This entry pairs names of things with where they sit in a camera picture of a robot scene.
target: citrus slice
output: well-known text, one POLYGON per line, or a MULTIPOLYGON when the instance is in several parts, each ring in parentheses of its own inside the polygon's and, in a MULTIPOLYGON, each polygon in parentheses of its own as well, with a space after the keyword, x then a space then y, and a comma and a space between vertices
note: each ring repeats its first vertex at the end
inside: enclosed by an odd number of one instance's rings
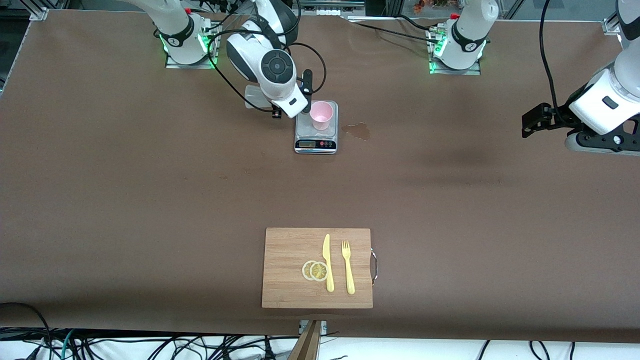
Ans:
POLYGON ((309 260, 304 265, 302 265, 302 276, 304 276, 305 279, 311 280, 311 281, 314 280, 314 278, 311 277, 311 266, 313 266, 313 264, 315 263, 316 263, 315 260, 309 260))
POLYGON ((311 278, 315 281, 324 281, 326 279, 327 267, 325 263, 318 261, 311 265, 311 278))

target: black circular joint cover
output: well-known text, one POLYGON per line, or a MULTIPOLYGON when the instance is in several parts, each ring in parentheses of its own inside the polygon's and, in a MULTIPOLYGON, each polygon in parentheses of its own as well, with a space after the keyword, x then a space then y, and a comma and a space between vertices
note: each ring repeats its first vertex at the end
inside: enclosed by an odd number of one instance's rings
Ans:
POLYGON ((260 65, 264 77, 270 82, 284 84, 293 77, 293 61, 282 50, 271 50, 262 57, 260 65))

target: knife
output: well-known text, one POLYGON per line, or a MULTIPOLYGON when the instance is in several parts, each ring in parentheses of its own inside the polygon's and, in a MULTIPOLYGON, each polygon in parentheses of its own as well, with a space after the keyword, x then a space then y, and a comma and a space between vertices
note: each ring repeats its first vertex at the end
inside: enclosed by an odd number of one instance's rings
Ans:
POLYGON ((322 245, 322 257, 326 261, 326 290, 332 293, 335 288, 333 286, 333 274, 331 273, 331 249, 329 244, 329 234, 327 234, 322 245))

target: teal cable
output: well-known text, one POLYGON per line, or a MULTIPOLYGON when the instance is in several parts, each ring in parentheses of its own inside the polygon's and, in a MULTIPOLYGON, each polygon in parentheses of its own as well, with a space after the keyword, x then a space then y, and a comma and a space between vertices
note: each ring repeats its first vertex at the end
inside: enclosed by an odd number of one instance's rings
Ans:
POLYGON ((71 334, 73 333, 75 329, 71 329, 68 333, 67 336, 65 336, 65 341, 62 343, 62 351, 60 352, 60 358, 62 360, 65 360, 65 352, 67 352, 67 344, 69 343, 69 338, 71 337, 71 334))

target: wooden leg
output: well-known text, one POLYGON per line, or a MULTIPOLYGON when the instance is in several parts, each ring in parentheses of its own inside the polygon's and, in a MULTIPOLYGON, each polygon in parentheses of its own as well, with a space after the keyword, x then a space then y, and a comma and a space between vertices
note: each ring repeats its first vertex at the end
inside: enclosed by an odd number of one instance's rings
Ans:
POLYGON ((318 357, 318 348, 320 347, 321 333, 322 321, 309 321, 287 360, 316 360, 318 357))

